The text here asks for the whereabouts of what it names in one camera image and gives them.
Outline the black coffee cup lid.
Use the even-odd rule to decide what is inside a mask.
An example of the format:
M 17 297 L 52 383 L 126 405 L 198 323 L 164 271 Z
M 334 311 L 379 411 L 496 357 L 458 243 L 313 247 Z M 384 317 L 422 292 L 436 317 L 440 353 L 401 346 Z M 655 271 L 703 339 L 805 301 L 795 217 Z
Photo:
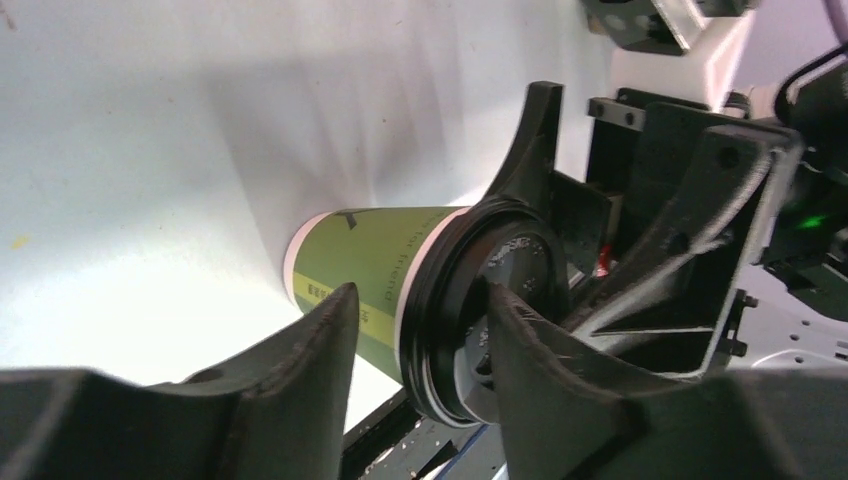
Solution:
M 538 212 L 494 197 L 448 220 L 421 253 L 400 316 L 403 386 L 415 409 L 435 421 L 459 428 L 495 423 L 490 287 L 505 287 L 544 315 L 565 313 L 563 248 Z

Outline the green paper coffee cup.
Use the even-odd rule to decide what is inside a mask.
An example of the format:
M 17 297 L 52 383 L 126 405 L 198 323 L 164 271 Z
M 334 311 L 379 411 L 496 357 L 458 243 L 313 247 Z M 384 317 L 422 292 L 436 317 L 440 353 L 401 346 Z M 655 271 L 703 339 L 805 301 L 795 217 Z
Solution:
M 290 300 L 307 313 L 339 286 L 359 298 L 357 354 L 400 383 L 399 342 L 415 275 L 438 236 L 466 207 L 347 209 L 305 222 L 284 257 Z

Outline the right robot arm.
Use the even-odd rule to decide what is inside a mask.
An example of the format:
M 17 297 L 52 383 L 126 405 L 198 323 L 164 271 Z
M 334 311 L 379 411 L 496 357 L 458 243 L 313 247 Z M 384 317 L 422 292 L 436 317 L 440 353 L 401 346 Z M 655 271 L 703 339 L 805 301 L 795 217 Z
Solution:
M 658 375 L 723 368 L 744 264 L 847 317 L 847 64 L 833 50 L 762 119 L 644 87 L 595 98 L 588 176 L 551 165 L 564 88 L 534 82 L 490 188 L 532 256 L 515 291 L 589 346 Z

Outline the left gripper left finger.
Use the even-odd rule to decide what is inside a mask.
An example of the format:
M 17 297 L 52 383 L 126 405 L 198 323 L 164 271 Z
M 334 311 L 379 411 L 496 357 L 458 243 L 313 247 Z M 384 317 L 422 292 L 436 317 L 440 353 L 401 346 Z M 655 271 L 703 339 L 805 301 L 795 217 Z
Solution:
M 358 336 L 347 283 L 182 383 L 85 369 L 1 375 L 5 479 L 335 479 Z

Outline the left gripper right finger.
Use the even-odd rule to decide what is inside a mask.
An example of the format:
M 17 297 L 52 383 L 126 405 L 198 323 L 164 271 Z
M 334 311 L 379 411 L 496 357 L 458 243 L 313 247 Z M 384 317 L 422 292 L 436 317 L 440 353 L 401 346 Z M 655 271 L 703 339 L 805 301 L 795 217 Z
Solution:
M 676 381 L 600 352 L 501 285 L 489 342 L 512 479 L 843 479 L 843 369 Z

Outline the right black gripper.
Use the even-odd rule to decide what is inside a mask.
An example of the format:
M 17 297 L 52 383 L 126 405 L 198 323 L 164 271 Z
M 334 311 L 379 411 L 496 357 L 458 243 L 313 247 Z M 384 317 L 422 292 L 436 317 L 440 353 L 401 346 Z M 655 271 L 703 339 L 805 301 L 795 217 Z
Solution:
M 482 200 L 521 204 L 587 276 L 597 274 L 607 245 L 632 245 L 564 329 L 611 355 L 704 340 L 693 366 L 679 368 L 681 354 L 663 353 L 656 369 L 701 376 L 728 322 L 740 270 L 769 243 L 805 150 L 802 136 L 772 119 L 624 88 L 588 102 L 588 185 L 555 168 L 563 93 L 550 81 L 527 86 L 512 144 Z

